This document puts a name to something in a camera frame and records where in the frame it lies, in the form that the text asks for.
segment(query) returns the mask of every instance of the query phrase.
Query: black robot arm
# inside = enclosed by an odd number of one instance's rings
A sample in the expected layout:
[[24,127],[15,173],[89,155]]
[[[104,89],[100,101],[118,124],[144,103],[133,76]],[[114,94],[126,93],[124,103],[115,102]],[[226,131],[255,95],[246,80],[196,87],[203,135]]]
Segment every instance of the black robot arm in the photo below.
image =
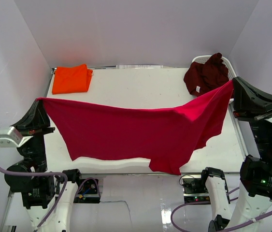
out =
[[250,196],[272,199],[272,95],[265,93],[240,77],[233,79],[234,116],[249,122],[260,158],[247,156],[240,170],[241,182]]
[[[7,170],[14,172],[45,172],[47,161],[45,154],[44,135],[52,133],[55,128],[50,127],[50,119],[44,109],[42,101],[34,101],[27,113],[15,124],[22,136],[32,136],[17,150],[23,160],[12,165]],[[46,208],[54,196],[54,178],[25,177],[5,175],[5,181],[12,192],[21,192],[23,205]]]

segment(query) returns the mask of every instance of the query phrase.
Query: white panel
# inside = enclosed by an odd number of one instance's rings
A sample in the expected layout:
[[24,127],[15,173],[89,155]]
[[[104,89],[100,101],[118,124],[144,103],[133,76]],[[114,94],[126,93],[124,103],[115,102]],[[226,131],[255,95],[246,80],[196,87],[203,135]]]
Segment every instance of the white panel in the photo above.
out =
[[129,209],[132,229],[126,231],[172,232],[171,212],[184,203],[178,176],[112,175],[103,180],[100,201],[124,201]]
[[[176,107],[194,98],[183,81],[186,71],[187,69],[183,68],[94,70],[87,93],[53,95],[52,78],[47,96],[131,109]],[[80,157],[72,161],[57,129],[54,133],[46,135],[44,140],[50,171],[78,168],[82,173],[152,172],[148,167],[150,160],[142,158],[112,161]],[[206,166],[210,166],[224,172],[239,172],[242,161],[243,154],[230,114],[227,112],[222,133],[209,139],[206,147],[194,151],[190,161],[180,170],[183,173],[201,172]]]
[[[272,1],[259,1],[229,59],[238,75],[272,94]],[[248,124],[241,129],[250,154],[258,154]]]
[[51,67],[228,56],[258,0],[15,0]]
[[[14,1],[0,0],[0,127],[17,122],[44,95],[50,71]],[[20,159],[15,149],[0,149],[2,167]],[[0,225],[8,191],[0,173]]]

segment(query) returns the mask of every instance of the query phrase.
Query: red t-shirt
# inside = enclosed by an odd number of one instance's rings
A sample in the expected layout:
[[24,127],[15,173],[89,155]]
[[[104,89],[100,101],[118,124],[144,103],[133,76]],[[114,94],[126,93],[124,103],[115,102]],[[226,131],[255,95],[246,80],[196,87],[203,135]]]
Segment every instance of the red t-shirt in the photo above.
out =
[[179,175],[193,151],[221,133],[232,91],[229,81],[185,105],[149,110],[37,100],[43,101],[72,160],[146,158],[152,171]]

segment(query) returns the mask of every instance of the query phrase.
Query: white platform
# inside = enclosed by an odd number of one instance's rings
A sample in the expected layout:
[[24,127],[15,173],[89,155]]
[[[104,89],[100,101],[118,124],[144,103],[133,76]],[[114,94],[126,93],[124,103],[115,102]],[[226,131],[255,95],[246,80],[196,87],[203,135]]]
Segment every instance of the white platform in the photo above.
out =
[[[87,93],[57,95],[52,94],[53,75],[47,96],[123,108],[175,107],[193,99],[183,81],[186,71],[185,68],[94,70]],[[44,139],[49,171],[77,168],[87,174],[152,173],[148,167],[150,160],[143,158],[108,161],[81,157],[72,162],[57,129]],[[238,172],[242,161],[243,153],[227,112],[222,133],[211,138],[205,148],[194,151],[180,170],[201,172],[206,166],[212,166],[224,172]]]

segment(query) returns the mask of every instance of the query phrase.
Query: cable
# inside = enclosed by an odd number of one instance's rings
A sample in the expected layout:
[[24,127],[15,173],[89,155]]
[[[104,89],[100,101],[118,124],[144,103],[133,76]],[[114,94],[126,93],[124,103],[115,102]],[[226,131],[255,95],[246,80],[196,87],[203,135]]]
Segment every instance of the cable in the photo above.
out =
[[53,210],[55,209],[55,207],[57,206],[57,203],[59,202],[60,198],[63,195],[64,189],[67,185],[67,181],[68,178],[66,176],[66,174],[64,173],[21,173],[21,172],[12,172],[12,171],[8,171],[5,170],[3,168],[0,167],[0,172],[7,174],[7,175],[15,175],[15,176],[55,176],[55,175],[60,175],[64,178],[64,184],[63,187],[57,197],[57,200],[54,202],[52,208],[47,212],[47,214],[43,217],[43,219],[40,221],[40,223],[37,225],[37,228],[41,227],[42,224],[47,220],[47,218],[50,216],[50,214],[53,212]]
[[[228,193],[228,195],[231,194],[231,193],[233,193],[234,191],[236,191],[236,190],[238,190],[238,189],[239,189],[239,187],[235,188],[234,190],[230,191],[230,192]],[[175,213],[178,209],[180,209],[180,208],[182,208],[182,207],[184,207],[184,206],[186,206],[186,205],[206,204],[206,203],[209,203],[209,201],[207,201],[207,202],[191,202],[191,203],[182,204],[182,205],[176,207],[176,208],[172,211],[171,216],[170,216],[171,223],[172,223],[173,226],[174,226],[175,228],[177,228],[179,231],[182,231],[182,232],[190,232],[190,231],[187,231],[187,230],[184,230],[184,229],[180,228],[179,226],[177,226],[177,225],[174,223],[174,221],[173,221],[173,215],[174,215],[174,213]],[[269,217],[269,216],[271,216],[271,215],[272,215],[272,211],[267,212],[267,213],[265,213],[265,214],[263,214],[263,215],[260,215],[260,216],[256,217],[255,220],[256,220],[256,221],[260,221],[260,220],[262,220],[262,219],[264,219],[264,218],[267,218],[267,217]],[[224,230],[222,230],[222,231],[220,231],[220,232],[230,232],[230,231],[238,230],[238,229],[243,228],[243,227],[245,227],[245,226],[249,226],[249,225],[251,225],[251,224],[253,224],[253,223],[254,223],[253,221],[249,220],[249,221],[247,221],[247,222],[245,222],[245,223],[242,223],[241,225],[233,226],[233,227],[224,229]]]
[[232,194],[233,192],[237,191],[239,188],[240,188],[240,187],[236,187],[236,188],[234,188],[232,191],[230,191],[230,192],[229,192],[229,193],[227,193],[226,195],[228,196],[228,195]]
[[186,174],[186,175],[183,175],[183,176],[180,177],[180,179],[179,179],[179,185],[181,185],[180,181],[181,181],[182,177],[184,177],[184,176],[190,176],[190,177],[194,178],[195,180],[198,180],[197,178],[193,177],[192,175],[187,175]]
[[91,189],[90,188],[88,188],[83,194],[82,194],[82,196],[84,196],[84,195],[86,195],[87,194],[87,192],[88,191],[90,191]]
[[98,183],[97,183],[96,179],[94,179],[94,178],[92,178],[92,177],[89,177],[89,178],[85,179],[85,180],[80,184],[78,190],[76,191],[76,195],[82,190],[84,183],[85,183],[86,181],[88,181],[88,180],[94,180],[94,182],[95,182],[95,184],[96,184],[96,187],[97,187],[97,193],[98,193],[99,197],[101,197],[100,191],[99,191]]

